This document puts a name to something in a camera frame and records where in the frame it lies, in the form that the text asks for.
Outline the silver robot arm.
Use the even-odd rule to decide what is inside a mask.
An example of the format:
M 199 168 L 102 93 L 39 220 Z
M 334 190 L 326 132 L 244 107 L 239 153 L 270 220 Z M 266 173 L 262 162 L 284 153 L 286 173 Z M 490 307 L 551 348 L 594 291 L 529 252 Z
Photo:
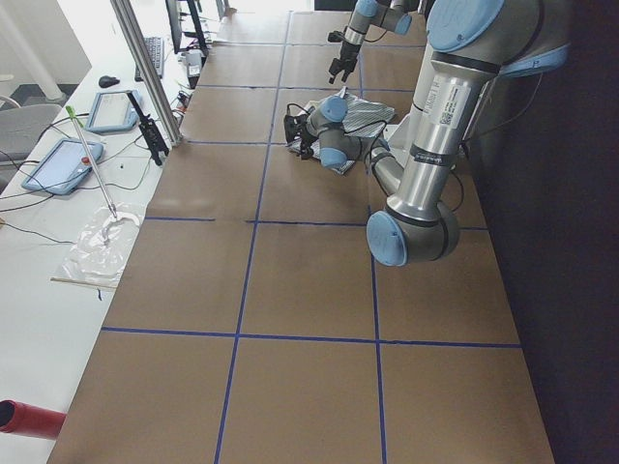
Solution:
M 333 59 L 328 70 L 329 83 L 333 84 L 340 73 L 341 81 L 345 82 L 355 71 L 371 25 L 386 32 L 405 35 L 412 24 L 410 13 L 418 10 L 421 4 L 421 1 L 388 1 L 383 5 L 379 1 L 358 0 L 343 30 L 328 34 L 329 43 L 341 44 L 339 56 Z
M 474 127 L 484 88 L 498 77 L 541 74 L 562 66 L 569 50 L 573 5 L 569 1 L 359 1 L 346 27 L 332 32 L 340 53 L 329 69 L 346 79 L 355 69 L 368 29 L 403 35 L 411 12 L 427 17 L 427 45 L 408 117 L 406 162 L 399 162 L 380 135 L 352 136 L 343 121 L 348 106 L 331 96 L 313 110 L 286 115 L 288 142 L 300 155 L 320 157 L 327 168 L 366 160 L 386 193 L 385 207 L 367 223 L 374 259 L 400 267 L 450 254 L 459 228 L 441 198 L 461 143 Z

